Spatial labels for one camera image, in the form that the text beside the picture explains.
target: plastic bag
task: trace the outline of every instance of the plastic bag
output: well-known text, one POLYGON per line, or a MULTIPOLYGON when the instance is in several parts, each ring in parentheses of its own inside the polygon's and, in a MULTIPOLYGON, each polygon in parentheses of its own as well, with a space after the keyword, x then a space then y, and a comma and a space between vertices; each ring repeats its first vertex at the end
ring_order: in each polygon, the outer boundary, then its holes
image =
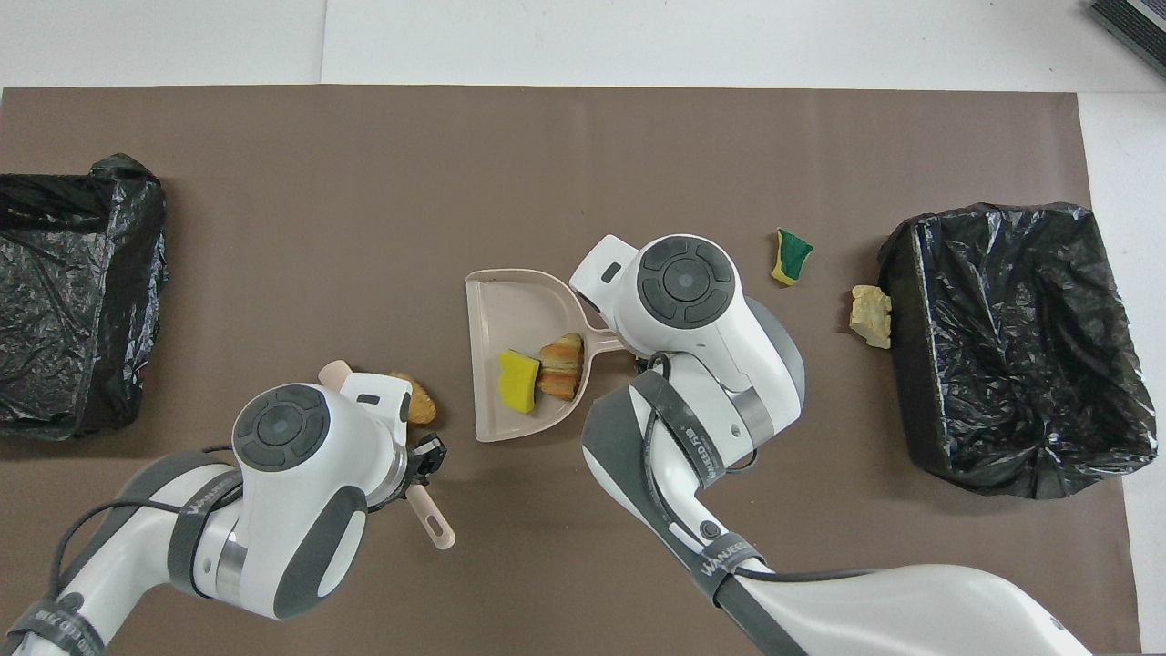
POLYGON ((1069 496, 1157 454, 1091 211, 976 204, 879 251, 912 460, 984 495, 1069 496))
POLYGON ((166 196, 127 155, 0 175, 0 436, 63 440, 138 417, 167 281, 166 196))

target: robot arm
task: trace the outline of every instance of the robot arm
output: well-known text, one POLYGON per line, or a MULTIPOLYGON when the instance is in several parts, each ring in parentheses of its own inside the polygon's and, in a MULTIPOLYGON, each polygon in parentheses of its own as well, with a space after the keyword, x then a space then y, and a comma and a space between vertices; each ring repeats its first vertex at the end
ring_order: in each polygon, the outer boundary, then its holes
POLYGON ((1023 591, 967 567, 777 574, 696 494, 801 412, 801 357, 711 241, 605 237, 571 276, 649 371, 596 401, 588 467, 765 654, 1088 654, 1023 591))
POLYGON ((406 446, 409 383, 343 364, 322 381, 333 388, 281 386, 244 408, 232 432, 238 468, 183 453, 136 474, 120 503, 156 507, 112 510, 61 590, 17 620, 5 653, 97 656, 139 598, 163 583, 294 618, 339 585, 367 513, 406 496, 431 516, 423 524, 435 544, 451 546, 452 531, 420 487, 444 446, 436 436, 406 446))

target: yellow sponge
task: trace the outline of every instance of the yellow sponge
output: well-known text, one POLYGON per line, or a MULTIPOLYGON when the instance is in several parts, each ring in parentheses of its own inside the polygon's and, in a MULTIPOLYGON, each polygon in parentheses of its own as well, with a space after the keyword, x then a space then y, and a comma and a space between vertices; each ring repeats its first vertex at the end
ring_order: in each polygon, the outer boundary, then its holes
POLYGON ((814 246, 801 237, 779 227, 778 262, 773 266, 773 271, 770 275, 786 284, 793 284, 801 275, 801 267, 813 249, 814 246))
POLYGON ((539 378, 539 361, 506 350, 498 354, 498 365, 501 367, 498 393, 503 403, 519 412, 534 410, 534 382, 539 378))

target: brown mat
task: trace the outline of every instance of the brown mat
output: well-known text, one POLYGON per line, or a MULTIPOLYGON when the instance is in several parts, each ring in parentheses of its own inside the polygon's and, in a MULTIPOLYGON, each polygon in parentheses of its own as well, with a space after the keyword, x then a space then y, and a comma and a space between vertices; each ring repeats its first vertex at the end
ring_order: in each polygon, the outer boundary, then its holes
MULTIPOLYGON (((473 439, 464 275, 563 278, 606 232, 695 232, 806 358, 806 412, 705 503, 786 571, 955 563, 1000 574, 1095 651, 1137 651, 1122 491, 983 499, 907 460, 884 352, 844 327, 904 218, 976 200, 1089 203, 1068 94, 521 87, 6 91, 0 170, 126 151, 170 198, 173 282, 141 419, 0 445, 0 625, 43 593, 62 530, 149 459, 223 443, 238 410, 344 358, 416 376, 450 445, 438 553, 403 505, 373 516, 331 600, 280 625, 171 588, 111 654, 750 654, 655 538, 599 489, 581 410, 473 439), (771 233, 817 245, 768 277, 771 233)), ((538 345, 531 345, 532 350, 538 345)), ((589 398, 631 378, 597 360, 589 398)), ((581 409, 586 408, 588 401, 581 409)))

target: dustpan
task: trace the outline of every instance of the dustpan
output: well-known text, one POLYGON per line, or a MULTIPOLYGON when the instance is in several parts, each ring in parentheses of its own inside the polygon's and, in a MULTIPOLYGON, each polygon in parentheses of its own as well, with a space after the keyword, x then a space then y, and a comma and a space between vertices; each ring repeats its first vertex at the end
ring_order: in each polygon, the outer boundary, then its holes
POLYGON ((591 325, 566 282, 531 268, 487 268, 465 277, 473 365, 473 417, 478 442, 496 443, 546 431, 575 410, 591 376, 591 359, 624 348, 612 331, 591 325), (535 392, 529 414, 507 408, 498 394, 498 354, 514 350, 531 358, 568 333, 583 338, 582 376, 567 402, 535 392))

